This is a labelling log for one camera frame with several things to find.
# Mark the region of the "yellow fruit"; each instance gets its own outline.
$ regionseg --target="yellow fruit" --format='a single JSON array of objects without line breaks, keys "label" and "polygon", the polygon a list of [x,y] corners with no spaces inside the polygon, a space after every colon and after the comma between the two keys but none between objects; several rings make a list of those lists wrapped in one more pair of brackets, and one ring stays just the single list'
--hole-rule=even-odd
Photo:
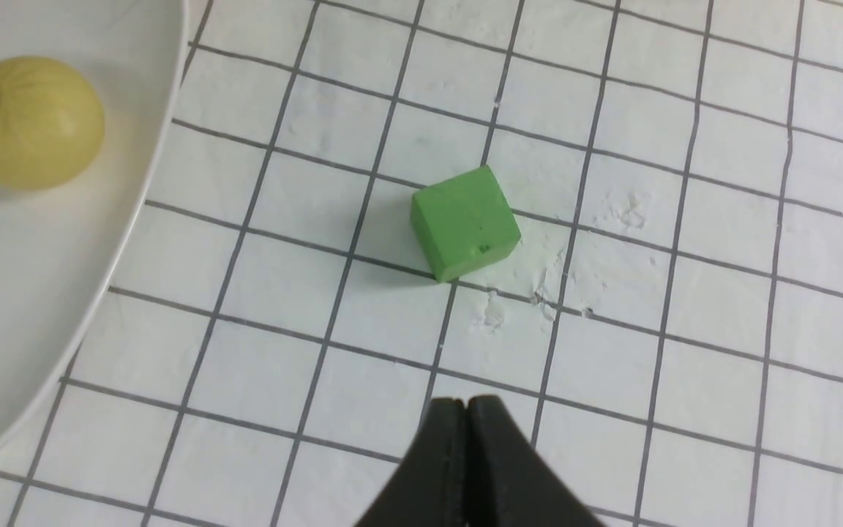
[{"label": "yellow fruit", "polygon": [[0,184],[70,180],[97,156],[104,129],[100,98],[73,67],[38,56],[0,61]]}]

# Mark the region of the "clay cube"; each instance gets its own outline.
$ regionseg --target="clay cube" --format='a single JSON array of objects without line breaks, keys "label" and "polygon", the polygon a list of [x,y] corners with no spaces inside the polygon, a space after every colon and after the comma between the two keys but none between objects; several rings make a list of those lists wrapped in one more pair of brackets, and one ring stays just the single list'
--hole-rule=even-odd
[{"label": "clay cube", "polygon": [[440,283],[504,259],[522,237],[487,166],[417,191],[411,222]]}]

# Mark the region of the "plate rim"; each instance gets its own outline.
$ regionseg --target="plate rim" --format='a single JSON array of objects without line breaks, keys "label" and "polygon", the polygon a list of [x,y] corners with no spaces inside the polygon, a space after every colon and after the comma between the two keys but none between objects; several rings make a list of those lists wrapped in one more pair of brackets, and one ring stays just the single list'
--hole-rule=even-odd
[{"label": "plate rim", "polygon": [[[187,30],[190,25],[190,6],[188,6],[187,2],[188,0],[177,0],[177,3],[181,5],[181,28],[179,31],[180,45],[178,46],[177,64],[181,64],[181,67],[175,67],[174,75],[171,78],[171,85],[168,87],[168,104],[165,107],[161,127],[157,133],[154,151],[151,153],[151,160],[148,163],[148,169],[143,177],[143,182],[141,182],[141,187],[138,189],[138,199],[136,200],[133,209],[130,210],[130,213],[128,214],[126,227],[124,227],[120,240],[116,244],[115,250],[113,251],[113,257],[111,257],[108,261],[108,264],[103,271],[103,276],[98,283],[97,292],[87,304],[86,310],[83,311],[83,317],[80,318],[80,323],[77,324],[76,329],[71,334],[70,341],[68,341],[67,346],[65,346],[64,350],[61,352],[60,358],[56,361],[56,363],[54,363],[50,374],[48,374],[43,383],[38,386],[34,396],[29,398],[23,409],[21,409],[19,416],[12,421],[10,426],[0,432],[0,448],[12,439],[18,430],[27,423],[34,411],[40,407],[44,398],[50,393],[50,387],[60,380],[61,375],[64,374],[64,370],[67,368],[67,364],[70,363],[71,358],[73,358],[74,354],[77,353],[80,344],[83,342],[83,337],[85,336],[87,329],[90,327],[90,323],[93,321],[94,315],[97,313],[97,308],[100,307],[100,303],[106,294],[108,285],[110,285],[110,280],[113,279],[113,273],[119,264],[119,259],[123,250],[126,249],[128,239],[130,239],[132,234],[132,229],[135,226],[136,220],[138,220],[138,215],[141,213],[141,209],[145,206],[148,189],[151,186],[151,180],[154,179],[154,171],[157,169],[158,163],[160,163],[165,139],[168,136],[168,129],[171,128],[171,119],[173,119],[178,92],[181,88],[181,77],[183,77],[184,74],[184,60],[188,53],[185,43],[188,41]],[[66,389],[66,384],[58,389],[60,390],[61,388]],[[36,445],[36,456],[37,448],[40,448],[40,444]]]}]

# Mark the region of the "white surface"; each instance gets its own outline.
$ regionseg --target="white surface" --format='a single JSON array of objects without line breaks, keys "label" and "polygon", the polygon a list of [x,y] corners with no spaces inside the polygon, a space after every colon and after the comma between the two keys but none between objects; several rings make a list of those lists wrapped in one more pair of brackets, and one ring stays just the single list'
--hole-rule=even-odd
[{"label": "white surface", "polygon": [[0,1],[0,59],[64,60],[106,111],[84,174],[42,193],[0,190],[0,443],[63,373],[106,288],[167,130],[186,23],[174,0]]},{"label": "white surface", "polygon": [[[843,7],[614,4],[522,1],[496,100],[519,0],[192,2],[208,48],[0,525],[348,527],[429,393],[496,393],[609,527],[843,527]],[[408,197],[484,158],[524,240],[453,291]]]}]

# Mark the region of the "grid paper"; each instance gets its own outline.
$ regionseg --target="grid paper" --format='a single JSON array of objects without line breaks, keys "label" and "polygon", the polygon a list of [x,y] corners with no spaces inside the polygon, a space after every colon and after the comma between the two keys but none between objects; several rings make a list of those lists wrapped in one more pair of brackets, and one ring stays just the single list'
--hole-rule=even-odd
[{"label": "grid paper", "polygon": [[[843,525],[843,0],[192,7],[0,524],[352,524],[498,393],[608,525]],[[524,244],[435,286],[408,196],[486,162]]]}]

